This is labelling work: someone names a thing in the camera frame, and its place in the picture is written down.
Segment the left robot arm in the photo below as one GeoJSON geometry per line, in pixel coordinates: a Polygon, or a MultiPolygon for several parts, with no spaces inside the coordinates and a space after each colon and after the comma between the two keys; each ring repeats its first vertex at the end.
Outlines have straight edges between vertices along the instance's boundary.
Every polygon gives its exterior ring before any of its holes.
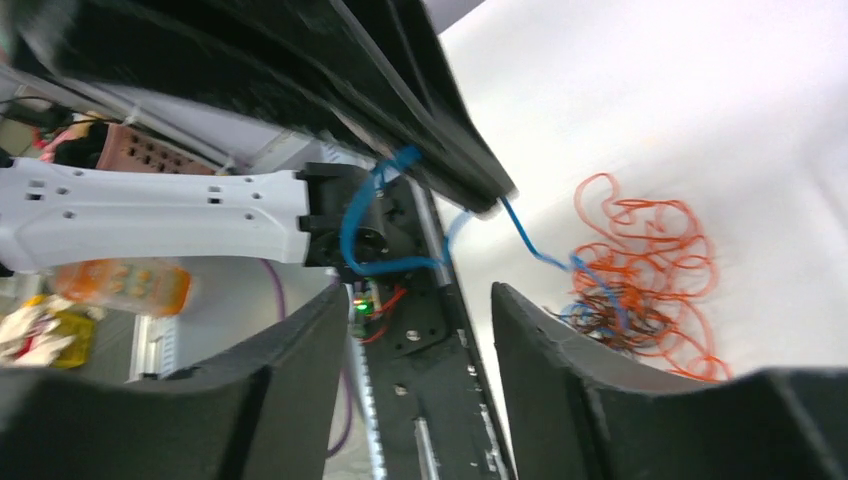
{"type": "Polygon", "coordinates": [[[262,120],[370,157],[244,176],[1,168],[1,262],[242,256],[376,277],[440,261],[378,204],[394,170],[475,213],[514,184],[471,121],[419,1],[5,1],[51,73],[262,120]]]}

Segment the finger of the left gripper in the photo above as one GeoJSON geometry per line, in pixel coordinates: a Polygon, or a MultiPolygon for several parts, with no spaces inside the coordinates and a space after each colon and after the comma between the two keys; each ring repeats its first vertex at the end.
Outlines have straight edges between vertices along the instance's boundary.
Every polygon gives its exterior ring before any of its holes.
{"type": "Polygon", "coordinates": [[[198,102],[386,156],[490,210],[514,183],[475,128],[420,1],[17,1],[28,73],[198,102]]]}

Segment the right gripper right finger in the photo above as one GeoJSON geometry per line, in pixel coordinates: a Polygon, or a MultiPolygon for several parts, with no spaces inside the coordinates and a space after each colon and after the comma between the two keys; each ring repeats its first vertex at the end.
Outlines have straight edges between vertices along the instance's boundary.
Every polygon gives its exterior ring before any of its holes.
{"type": "Polygon", "coordinates": [[[495,346],[523,479],[843,479],[847,372],[771,368],[707,384],[557,323],[505,283],[495,346]]]}

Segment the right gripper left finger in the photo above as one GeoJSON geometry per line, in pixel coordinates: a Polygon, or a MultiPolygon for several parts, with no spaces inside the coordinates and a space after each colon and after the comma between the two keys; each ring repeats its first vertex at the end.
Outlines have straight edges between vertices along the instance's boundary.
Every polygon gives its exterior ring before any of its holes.
{"type": "Polygon", "coordinates": [[[347,335],[331,286],[243,342],[161,380],[1,373],[5,479],[319,479],[347,335]]]}

